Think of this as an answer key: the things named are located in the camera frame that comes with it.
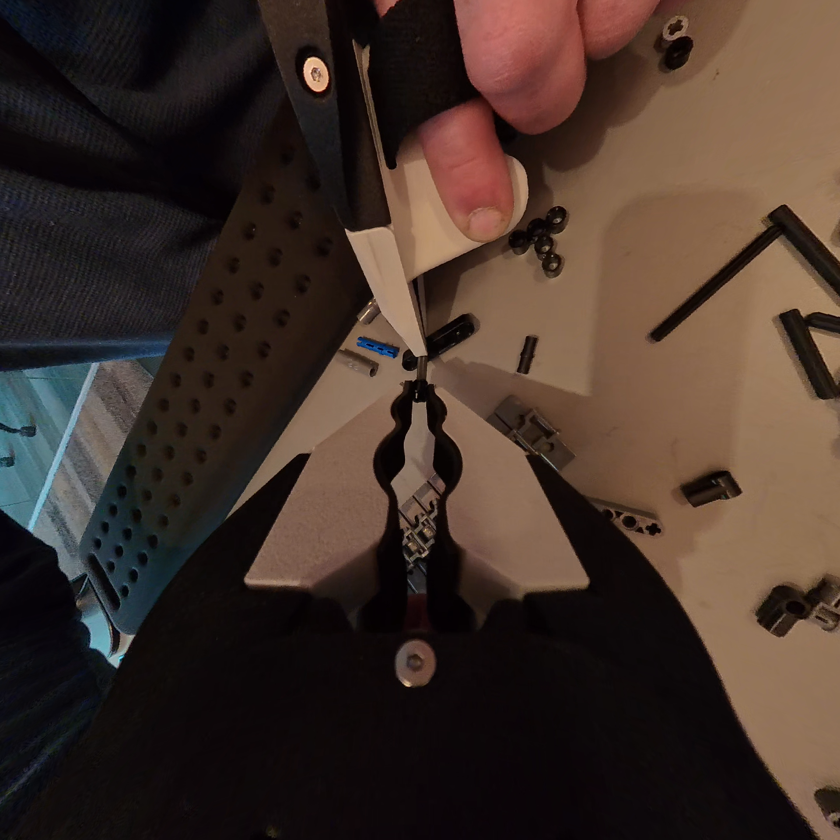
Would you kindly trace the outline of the person's left hand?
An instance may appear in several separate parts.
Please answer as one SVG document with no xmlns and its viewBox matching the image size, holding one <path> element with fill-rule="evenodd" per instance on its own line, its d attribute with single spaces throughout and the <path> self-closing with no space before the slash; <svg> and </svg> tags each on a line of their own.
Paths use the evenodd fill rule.
<svg viewBox="0 0 840 840">
<path fill-rule="evenodd" d="M 495 127 L 539 134 L 577 106 L 587 61 L 625 47 L 668 2 L 457 1 L 467 76 L 478 96 L 416 131 L 444 208 L 460 233 L 489 243 L 511 223 L 514 198 Z"/>
</svg>

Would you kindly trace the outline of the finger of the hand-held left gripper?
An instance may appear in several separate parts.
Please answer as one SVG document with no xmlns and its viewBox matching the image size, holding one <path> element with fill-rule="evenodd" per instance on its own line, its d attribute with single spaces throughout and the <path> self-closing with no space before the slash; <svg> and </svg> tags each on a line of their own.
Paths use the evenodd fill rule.
<svg viewBox="0 0 840 840">
<path fill-rule="evenodd" d="M 391 227 L 345 229 L 381 315 L 417 357 L 427 356 L 424 328 L 414 289 L 406 276 Z"/>
</svg>

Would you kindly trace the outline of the black axle pin connector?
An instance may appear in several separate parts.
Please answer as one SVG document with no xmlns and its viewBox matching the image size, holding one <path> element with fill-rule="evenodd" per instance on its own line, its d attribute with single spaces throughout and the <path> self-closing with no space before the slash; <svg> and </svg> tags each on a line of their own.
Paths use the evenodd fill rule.
<svg viewBox="0 0 840 840">
<path fill-rule="evenodd" d="M 811 623 L 824 632 L 839 628 L 839 578 L 822 577 L 810 590 L 779 584 L 755 611 L 757 623 L 774 637 L 786 637 L 801 623 Z"/>
</svg>

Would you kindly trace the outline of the black pin joiner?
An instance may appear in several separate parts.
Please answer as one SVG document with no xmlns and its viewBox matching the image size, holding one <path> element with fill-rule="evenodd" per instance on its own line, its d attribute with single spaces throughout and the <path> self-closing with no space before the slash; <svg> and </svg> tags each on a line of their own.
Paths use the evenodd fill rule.
<svg viewBox="0 0 840 840">
<path fill-rule="evenodd" d="M 723 469 L 688 481 L 679 487 L 679 492 L 693 508 L 701 508 L 713 501 L 737 498 L 742 489 L 732 473 Z"/>
</svg>

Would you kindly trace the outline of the black five-hole liftarm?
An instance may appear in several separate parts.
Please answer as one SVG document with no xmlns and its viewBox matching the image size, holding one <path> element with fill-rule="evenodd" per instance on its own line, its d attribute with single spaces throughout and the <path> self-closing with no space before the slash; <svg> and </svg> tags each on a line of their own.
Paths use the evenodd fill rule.
<svg viewBox="0 0 840 840">
<path fill-rule="evenodd" d="M 478 329 L 478 322 L 470 314 L 462 314 L 426 338 L 427 360 L 433 361 L 471 338 Z"/>
</svg>

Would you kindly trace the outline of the dark studded panel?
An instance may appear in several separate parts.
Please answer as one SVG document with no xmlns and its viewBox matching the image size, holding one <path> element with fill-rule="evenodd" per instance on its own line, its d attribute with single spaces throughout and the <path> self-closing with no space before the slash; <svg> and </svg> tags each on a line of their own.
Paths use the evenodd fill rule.
<svg viewBox="0 0 840 840">
<path fill-rule="evenodd" d="M 285 101 L 81 539 L 121 634 L 225 520 L 370 296 Z"/>
</svg>

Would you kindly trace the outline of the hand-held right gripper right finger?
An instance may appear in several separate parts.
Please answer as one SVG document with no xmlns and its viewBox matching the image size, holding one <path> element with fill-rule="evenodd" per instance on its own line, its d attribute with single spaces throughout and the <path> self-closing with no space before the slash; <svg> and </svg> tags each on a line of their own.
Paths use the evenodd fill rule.
<svg viewBox="0 0 840 840">
<path fill-rule="evenodd" d="M 428 607 L 467 607 L 479 627 L 498 602 L 590 584 L 524 451 L 439 385 L 427 390 L 434 439 L 435 556 Z"/>
</svg>

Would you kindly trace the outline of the person's left forearm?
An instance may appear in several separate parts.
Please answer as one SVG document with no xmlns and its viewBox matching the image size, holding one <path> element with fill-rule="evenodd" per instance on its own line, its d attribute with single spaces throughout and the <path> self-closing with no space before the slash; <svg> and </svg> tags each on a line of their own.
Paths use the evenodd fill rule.
<svg viewBox="0 0 840 840">
<path fill-rule="evenodd" d="M 2 1 L 3 371 L 164 350 L 285 89 L 253 1 Z"/>
</svg>

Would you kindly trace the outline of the dark grey long bent liftarm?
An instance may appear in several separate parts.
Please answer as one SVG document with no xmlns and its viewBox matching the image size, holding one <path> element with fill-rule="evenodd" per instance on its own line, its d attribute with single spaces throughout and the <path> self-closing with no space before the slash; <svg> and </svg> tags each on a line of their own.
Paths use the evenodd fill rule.
<svg viewBox="0 0 840 840">
<path fill-rule="evenodd" d="M 602 516 L 624 532 L 657 537 L 664 533 L 662 522 L 656 514 L 642 511 L 616 502 L 587 497 L 592 506 Z"/>
</svg>

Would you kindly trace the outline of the cluster of black bushes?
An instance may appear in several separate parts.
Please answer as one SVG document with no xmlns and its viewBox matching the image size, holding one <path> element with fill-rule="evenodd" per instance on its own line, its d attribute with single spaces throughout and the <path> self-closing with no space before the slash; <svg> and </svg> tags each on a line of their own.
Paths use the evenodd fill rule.
<svg viewBox="0 0 840 840">
<path fill-rule="evenodd" d="M 524 228 L 514 229 L 507 244 L 516 256 L 523 256 L 530 250 L 540 263 L 541 271 L 548 279 L 558 277 L 564 268 L 564 257 L 556 248 L 555 239 L 568 226 L 569 211 L 565 206 L 552 206 L 542 217 L 528 221 Z"/>
</svg>

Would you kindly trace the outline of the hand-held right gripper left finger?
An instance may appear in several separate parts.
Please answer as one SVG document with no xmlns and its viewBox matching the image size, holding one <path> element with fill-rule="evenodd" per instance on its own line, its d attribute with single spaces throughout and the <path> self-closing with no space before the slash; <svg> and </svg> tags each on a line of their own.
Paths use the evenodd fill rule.
<svg viewBox="0 0 840 840">
<path fill-rule="evenodd" d="M 382 444 L 404 455 L 411 386 L 399 385 L 327 436 L 301 473 L 245 575 L 249 591 L 330 599 L 374 633 L 404 629 L 406 564 Z"/>
</svg>

